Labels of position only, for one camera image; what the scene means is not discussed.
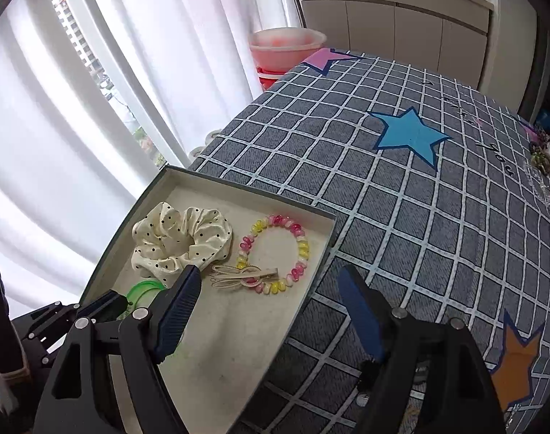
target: beaded bracelet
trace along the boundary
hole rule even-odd
[[[253,247],[255,238],[269,227],[282,227],[293,233],[293,236],[297,240],[297,263],[285,278],[279,279],[277,282],[269,283],[252,277],[244,279],[244,281],[247,286],[254,287],[257,293],[276,294],[279,291],[284,292],[287,287],[293,287],[293,283],[299,281],[299,278],[305,272],[309,260],[309,243],[301,225],[291,218],[283,217],[283,215],[264,217],[261,220],[257,220],[251,227],[251,232],[242,238],[241,244],[239,244],[241,249],[237,257],[237,269],[245,269],[249,266],[249,251]]]

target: white tray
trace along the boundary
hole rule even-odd
[[[242,236],[259,218],[281,214],[297,220],[309,240],[309,266],[300,281],[277,295],[211,287],[211,269],[177,351],[159,366],[170,396],[189,432],[226,433],[267,372],[306,297],[334,229],[333,215],[269,192],[167,166],[132,208],[100,259],[83,293],[83,303],[108,289],[126,294],[138,277],[131,269],[131,230],[156,204],[177,210],[220,210],[233,227],[231,253],[220,263],[234,265]],[[250,263],[278,268],[280,276],[296,262],[289,231],[269,229],[256,239]],[[119,356],[111,356],[120,413],[128,434],[141,433],[124,382]]]

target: gray plaid tablecloth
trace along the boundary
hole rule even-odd
[[[373,150],[385,126],[367,111],[410,107],[452,138],[436,145],[437,171],[407,148]],[[499,146],[504,165],[479,143]],[[550,213],[522,167],[528,143],[510,112],[479,92],[377,58],[335,62],[326,76],[299,65],[246,107],[192,169],[338,222],[305,306],[232,432],[351,431],[369,357],[338,294],[346,263],[416,318],[463,319],[489,368],[505,311],[523,338],[545,322],[534,396],[513,408],[508,428],[522,431],[550,393]],[[411,413],[422,397],[412,391]]]

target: curtain fold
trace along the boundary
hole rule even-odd
[[[10,302],[77,301],[156,173],[50,0],[13,0],[0,18],[0,271]]]
[[[186,151],[261,94],[249,35],[297,25],[289,0],[96,1]]]

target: white satin scrunchie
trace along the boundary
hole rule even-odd
[[[203,270],[211,262],[225,259],[233,229],[216,209],[189,207],[179,212],[160,203],[134,224],[132,237],[137,245],[132,269],[143,278],[158,279],[168,288],[188,264]]]

